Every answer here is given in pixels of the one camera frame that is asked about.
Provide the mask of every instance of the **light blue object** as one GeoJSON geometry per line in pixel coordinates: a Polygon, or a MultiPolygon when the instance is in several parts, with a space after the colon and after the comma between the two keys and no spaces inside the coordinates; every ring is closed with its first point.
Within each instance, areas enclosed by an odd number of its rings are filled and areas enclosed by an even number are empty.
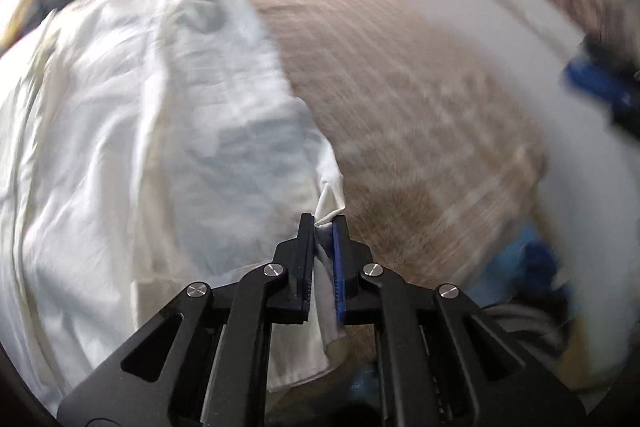
{"type": "Polygon", "coordinates": [[[485,307],[511,299],[524,276],[523,247],[540,236],[532,223],[527,222],[520,237],[496,255],[486,266],[480,279],[465,290],[478,306],[485,307]]]}

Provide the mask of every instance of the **silver screw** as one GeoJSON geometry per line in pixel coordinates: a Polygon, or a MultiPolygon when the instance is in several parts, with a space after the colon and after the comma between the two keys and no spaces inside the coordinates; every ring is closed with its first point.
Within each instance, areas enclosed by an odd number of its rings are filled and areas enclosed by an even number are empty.
{"type": "Polygon", "coordinates": [[[460,291],[456,286],[447,283],[438,288],[438,293],[440,294],[440,297],[444,297],[445,299],[455,299],[460,291]]]}
{"type": "Polygon", "coordinates": [[[284,268],[282,267],[282,264],[269,263],[262,271],[267,277],[277,277],[278,275],[282,275],[284,268]]]}
{"type": "Polygon", "coordinates": [[[384,269],[378,263],[369,263],[364,266],[362,271],[364,272],[364,275],[368,275],[369,277],[377,277],[378,275],[382,275],[384,269]]]}
{"type": "Polygon", "coordinates": [[[192,282],[187,286],[187,295],[198,298],[207,294],[207,285],[204,282],[192,282]]]}

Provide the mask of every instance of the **checkered blanket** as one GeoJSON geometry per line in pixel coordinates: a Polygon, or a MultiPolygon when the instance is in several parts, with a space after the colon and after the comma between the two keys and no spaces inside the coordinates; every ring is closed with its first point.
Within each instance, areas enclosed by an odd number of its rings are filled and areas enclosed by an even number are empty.
{"type": "Polygon", "coordinates": [[[480,61],[394,0],[250,0],[332,143],[354,239],[409,282],[464,283],[512,241],[545,171],[480,61]]]}

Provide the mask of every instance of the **beige fuzzy blanket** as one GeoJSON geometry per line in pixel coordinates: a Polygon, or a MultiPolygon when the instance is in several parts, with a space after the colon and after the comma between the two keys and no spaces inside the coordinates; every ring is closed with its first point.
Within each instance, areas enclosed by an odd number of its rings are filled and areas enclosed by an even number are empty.
{"type": "Polygon", "coordinates": [[[514,239],[545,154],[473,53],[395,0],[251,1],[376,261],[415,284],[464,283],[514,239]]]}

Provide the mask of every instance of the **white garment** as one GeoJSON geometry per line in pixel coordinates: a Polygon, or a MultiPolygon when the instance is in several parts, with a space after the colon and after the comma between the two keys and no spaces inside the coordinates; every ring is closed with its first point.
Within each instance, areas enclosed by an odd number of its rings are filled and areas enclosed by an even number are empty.
{"type": "MultiPolygon", "coordinates": [[[[246,0],[78,0],[0,76],[0,341],[51,412],[188,283],[235,282],[301,213],[344,207],[246,0]]],[[[343,333],[321,296],[321,317],[312,299],[305,326],[274,328],[270,389],[330,369],[343,333]]]]}

